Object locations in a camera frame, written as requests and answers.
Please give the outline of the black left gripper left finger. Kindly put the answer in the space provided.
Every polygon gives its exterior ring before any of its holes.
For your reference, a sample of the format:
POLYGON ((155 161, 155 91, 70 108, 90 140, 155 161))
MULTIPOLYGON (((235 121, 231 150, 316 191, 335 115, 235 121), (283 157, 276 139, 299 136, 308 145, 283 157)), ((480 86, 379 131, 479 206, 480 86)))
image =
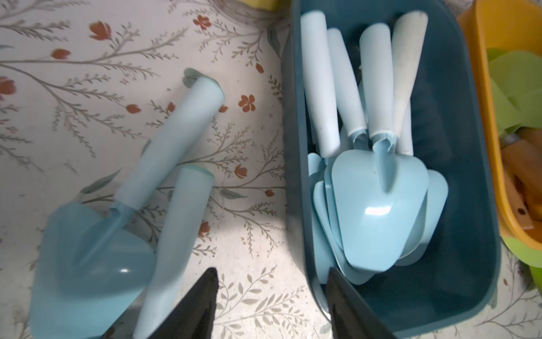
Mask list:
POLYGON ((211 338, 218 288, 217 269, 208 268, 150 339, 211 338))

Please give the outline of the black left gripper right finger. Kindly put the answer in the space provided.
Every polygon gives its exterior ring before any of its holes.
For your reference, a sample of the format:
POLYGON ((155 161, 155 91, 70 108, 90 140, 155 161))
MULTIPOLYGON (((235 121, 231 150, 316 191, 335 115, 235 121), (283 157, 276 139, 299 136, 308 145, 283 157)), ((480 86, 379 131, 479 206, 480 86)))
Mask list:
POLYGON ((333 338, 396 339, 337 268, 330 269, 325 295, 333 338))

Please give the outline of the green shovel wooden handle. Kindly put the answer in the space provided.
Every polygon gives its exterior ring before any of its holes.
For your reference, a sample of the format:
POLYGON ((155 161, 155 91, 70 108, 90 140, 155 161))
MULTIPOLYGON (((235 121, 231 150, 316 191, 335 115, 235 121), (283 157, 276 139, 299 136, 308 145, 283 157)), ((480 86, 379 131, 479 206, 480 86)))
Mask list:
POLYGON ((541 57, 522 50, 488 49, 498 136, 541 128, 541 57))

